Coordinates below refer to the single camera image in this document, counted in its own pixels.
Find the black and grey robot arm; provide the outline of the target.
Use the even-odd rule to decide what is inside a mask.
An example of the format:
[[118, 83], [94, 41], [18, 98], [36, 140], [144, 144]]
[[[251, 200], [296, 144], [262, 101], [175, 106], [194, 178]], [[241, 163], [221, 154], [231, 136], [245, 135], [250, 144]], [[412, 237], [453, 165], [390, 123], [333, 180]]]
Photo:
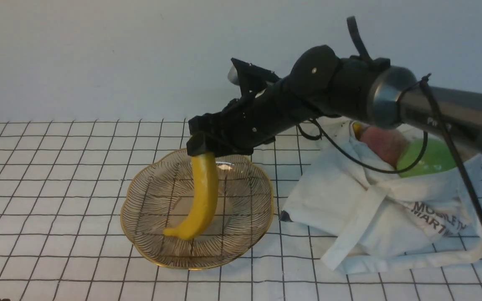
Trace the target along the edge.
[[189, 120], [190, 156], [249, 156], [301, 122], [346, 117], [380, 128], [407, 124], [482, 153], [482, 94], [431, 87], [389, 59], [339, 58], [327, 45], [304, 52], [289, 75], [232, 59], [242, 96]]

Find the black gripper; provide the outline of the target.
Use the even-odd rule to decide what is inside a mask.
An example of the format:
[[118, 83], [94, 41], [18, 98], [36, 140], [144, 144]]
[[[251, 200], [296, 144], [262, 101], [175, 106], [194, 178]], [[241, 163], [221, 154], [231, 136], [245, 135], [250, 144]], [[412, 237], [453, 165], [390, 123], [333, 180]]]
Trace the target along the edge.
[[250, 156], [254, 148], [301, 122], [337, 116], [330, 107], [329, 85], [339, 65], [329, 46], [310, 48], [289, 75], [264, 91], [241, 95], [219, 112], [190, 119], [187, 154]]

